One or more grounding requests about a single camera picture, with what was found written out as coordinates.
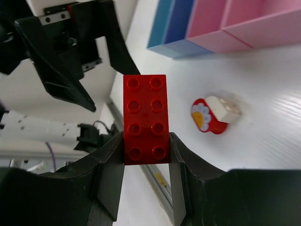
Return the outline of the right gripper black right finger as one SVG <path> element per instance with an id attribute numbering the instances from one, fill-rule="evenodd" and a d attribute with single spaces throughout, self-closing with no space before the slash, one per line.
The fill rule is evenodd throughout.
<path id="1" fill-rule="evenodd" d="M 177 226 L 298 226 L 299 170 L 233 169 L 225 172 L 170 133 L 169 163 Z"/>

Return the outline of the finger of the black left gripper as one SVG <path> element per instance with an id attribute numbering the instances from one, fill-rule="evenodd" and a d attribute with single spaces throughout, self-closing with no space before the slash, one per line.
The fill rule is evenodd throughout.
<path id="1" fill-rule="evenodd" d="M 106 39 L 111 67 L 123 75 L 139 75 L 125 44 L 112 0 L 91 0 L 72 4 L 71 20 L 78 43 Z"/>
<path id="2" fill-rule="evenodd" d="M 18 19 L 15 21 L 15 28 L 47 93 L 56 99 L 95 112 L 95 103 L 56 53 L 40 20 L 35 16 Z"/>

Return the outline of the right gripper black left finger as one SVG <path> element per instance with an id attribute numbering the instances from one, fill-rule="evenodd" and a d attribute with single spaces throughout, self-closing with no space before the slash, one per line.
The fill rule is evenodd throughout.
<path id="1" fill-rule="evenodd" d="M 119 210 L 124 175 L 124 138 L 56 172 L 0 169 L 3 226 L 111 226 Z"/>

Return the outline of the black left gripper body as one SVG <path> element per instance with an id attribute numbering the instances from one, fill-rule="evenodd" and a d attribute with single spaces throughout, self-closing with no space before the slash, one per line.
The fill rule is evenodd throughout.
<path id="1" fill-rule="evenodd" d="M 79 42 L 71 25 L 68 4 L 44 9 L 41 16 L 44 31 L 56 54 L 76 78 L 102 63 L 95 40 Z M 0 2 L 0 72 L 10 75 L 19 64 L 31 57 L 28 48 L 16 30 L 15 21 L 32 17 L 28 3 L 24 0 L 2 0 Z"/>

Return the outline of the red stepped lego brick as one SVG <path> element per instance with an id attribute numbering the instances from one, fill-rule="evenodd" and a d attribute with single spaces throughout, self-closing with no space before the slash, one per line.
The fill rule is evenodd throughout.
<path id="1" fill-rule="evenodd" d="M 151 147 L 164 146 L 166 157 L 164 160 L 157 160 L 155 164 L 170 162 L 169 147 L 169 123 L 167 88 L 165 75 L 125 75 L 123 77 L 123 119 L 124 122 L 134 120 L 140 122 L 143 128 L 151 125 L 158 133 L 163 127 L 162 135 L 155 135 L 148 138 L 143 132 L 142 147 L 146 147 L 146 142 L 150 142 Z"/>

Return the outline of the red flower printed lego piece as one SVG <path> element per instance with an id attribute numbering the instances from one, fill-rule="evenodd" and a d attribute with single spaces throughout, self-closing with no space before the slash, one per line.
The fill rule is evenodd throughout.
<path id="1" fill-rule="evenodd" d="M 212 132 L 216 135 L 223 133 L 228 124 L 220 122 L 214 116 L 204 99 L 197 99 L 191 106 L 191 116 L 199 131 Z"/>

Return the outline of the white lego brick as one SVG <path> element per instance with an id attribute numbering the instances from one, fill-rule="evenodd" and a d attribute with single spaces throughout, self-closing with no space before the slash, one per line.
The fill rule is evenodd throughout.
<path id="1" fill-rule="evenodd" d="M 234 102 L 223 97 L 209 96 L 205 102 L 220 122 L 231 124 L 242 116 L 240 108 Z"/>

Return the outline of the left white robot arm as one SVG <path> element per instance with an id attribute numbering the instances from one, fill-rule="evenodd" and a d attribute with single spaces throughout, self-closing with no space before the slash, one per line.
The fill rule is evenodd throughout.
<path id="1" fill-rule="evenodd" d="M 113 69 L 138 75 L 126 47 L 111 0 L 60 1 L 38 14 L 25 0 L 0 3 L 0 74 L 10 75 L 30 59 L 52 97 L 95 112 L 96 106 L 80 80 L 102 62 L 96 39 L 104 37 Z M 62 144 L 91 151 L 101 144 L 98 129 L 89 124 L 62 123 L 24 115 L 1 107 L 0 135 Z"/>

